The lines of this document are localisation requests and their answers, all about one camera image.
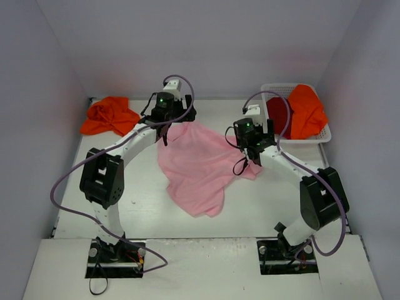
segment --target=white surface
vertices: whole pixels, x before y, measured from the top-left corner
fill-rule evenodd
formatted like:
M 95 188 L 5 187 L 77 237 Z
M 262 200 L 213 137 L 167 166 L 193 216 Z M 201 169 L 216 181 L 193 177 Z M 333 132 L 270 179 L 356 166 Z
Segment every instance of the white surface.
M 145 101 L 130 101 L 140 111 Z M 242 118 L 244 101 L 196 101 L 196 119 L 223 134 Z M 103 148 L 119 139 L 112 132 L 84 136 L 77 161 L 92 147 Z M 291 154 L 309 164 L 322 167 L 317 145 L 285 146 Z M 255 181 L 235 179 L 225 192 L 222 213 L 214 218 L 191 217 L 168 196 L 168 180 L 157 163 L 156 145 L 148 147 L 125 168 L 125 191 L 119 201 L 121 224 L 128 238 L 236 238 L 276 236 L 274 226 L 289 224 L 300 216 L 299 191 L 272 170 L 265 169 Z M 62 204 L 93 214 L 89 201 L 79 190 L 82 169 L 68 181 Z M 97 226 L 90 220 L 68 212 L 60 213 L 56 238 L 95 238 Z M 330 224 L 321 234 L 339 234 L 340 223 Z
M 262 91 L 272 91 L 280 94 L 282 97 L 287 99 L 294 88 L 299 85 L 303 84 L 305 86 L 309 86 L 314 90 L 314 92 L 317 94 L 316 90 L 314 87 L 310 84 L 304 84 L 304 83 L 271 83 L 271 84 L 263 84 L 261 86 Z M 264 113 L 266 116 L 266 119 L 268 119 L 268 109 L 267 109 L 267 101 L 270 100 L 273 97 L 276 97 L 276 95 L 271 94 L 271 93 L 263 93 L 261 94 L 262 96 L 262 106 L 264 109 Z M 327 143 L 331 140 L 331 130 L 329 129 L 329 124 L 326 124 L 325 127 L 322 129 L 322 131 L 316 135 L 316 136 L 311 136 L 307 139 L 285 139 L 284 137 L 281 139 L 281 143 L 283 144 L 319 144 L 319 143 Z
M 49 191 L 73 162 L 88 102 L 36 2 L 0 7 L 0 299 L 14 300 L 53 227 Z
M 260 275 L 251 238 L 152 240 L 146 245 L 160 251 L 169 265 L 142 279 L 110 279 L 99 299 L 381 299 L 358 236 L 347 236 L 335 256 L 318 257 L 319 275 Z M 24 300 L 94 299 L 84 278 L 89 246 L 90 240 L 83 239 L 44 240 Z M 144 265 L 159 263 L 147 255 Z M 104 286 L 100 280 L 92 283 L 98 290 Z
M 400 299 L 399 1 L 363 1 L 317 85 L 330 119 L 329 162 L 385 300 Z
M 179 73 L 198 96 L 316 85 L 361 0 L 37 0 L 90 96 L 148 97 Z

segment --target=pink towel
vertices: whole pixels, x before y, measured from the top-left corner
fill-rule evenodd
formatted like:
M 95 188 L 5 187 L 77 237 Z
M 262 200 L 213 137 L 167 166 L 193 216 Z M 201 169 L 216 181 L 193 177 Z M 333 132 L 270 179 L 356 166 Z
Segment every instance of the pink towel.
M 235 138 L 228 140 L 236 145 Z M 172 200 L 193 217 L 217 216 L 224 206 L 224 187 L 235 175 L 233 166 L 243 158 L 224 136 L 199 122 L 182 123 L 168 131 L 168 146 L 158 142 L 158 163 L 169 179 Z M 236 166 L 238 173 L 243 166 Z M 255 179 L 261 167 L 249 164 L 242 177 Z

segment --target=folded orange cloth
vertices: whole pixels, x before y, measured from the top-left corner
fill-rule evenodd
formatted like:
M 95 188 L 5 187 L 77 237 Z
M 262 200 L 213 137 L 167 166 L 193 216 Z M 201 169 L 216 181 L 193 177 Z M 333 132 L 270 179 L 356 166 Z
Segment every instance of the folded orange cloth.
M 299 84 L 289 98 L 293 109 L 291 139 L 306 139 L 319 134 L 328 123 L 324 106 L 309 86 Z
M 97 134 L 112 130 L 124 136 L 140 120 L 140 116 L 129 109 L 127 97 L 106 97 L 93 104 L 86 113 L 87 119 L 81 127 L 82 134 Z

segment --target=white basket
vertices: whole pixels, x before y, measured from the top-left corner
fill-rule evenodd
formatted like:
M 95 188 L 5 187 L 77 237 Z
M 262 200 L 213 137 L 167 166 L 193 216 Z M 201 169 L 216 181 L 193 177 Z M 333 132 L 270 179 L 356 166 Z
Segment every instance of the white basket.
M 261 86 L 261 90 L 276 92 L 276 93 L 280 94 L 282 97 L 285 97 L 287 99 L 298 84 L 303 84 L 303 83 L 271 83 L 271 84 L 266 83 Z M 309 86 L 310 88 L 312 88 L 314 93 L 317 94 L 317 92 L 313 86 L 310 86 L 309 84 L 305 84 L 305 86 Z M 276 95 L 270 94 L 270 93 L 262 94 L 262 108 L 264 110 L 266 119 L 268 119 L 267 100 L 270 100 L 273 97 L 276 97 Z M 317 136 L 311 136 L 307 139 L 285 139 L 283 137 L 281 139 L 281 143 L 285 143 L 285 144 L 319 144 L 319 143 L 329 142 L 331 140 L 331 138 L 332 138 L 331 130 L 329 129 L 328 124 L 326 124 L 324 129 Z

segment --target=gray wall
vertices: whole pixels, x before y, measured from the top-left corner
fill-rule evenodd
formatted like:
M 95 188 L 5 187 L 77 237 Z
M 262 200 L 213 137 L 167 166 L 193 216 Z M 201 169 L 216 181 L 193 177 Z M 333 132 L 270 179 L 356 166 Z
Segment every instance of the gray wall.
M 14 300 L 51 233 L 49 191 L 72 164 L 87 100 L 35 0 L 1 2 L 0 38 L 0 299 Z
M 148 96 L 179 73 L 197 95 L 316 84 L 361 0 L 37 0 L 90 96 Z
M 317 86 L 332 131 L 327 156 L 385 300 L 400 299 L 399 28 L 400 1 L 364 0 Z

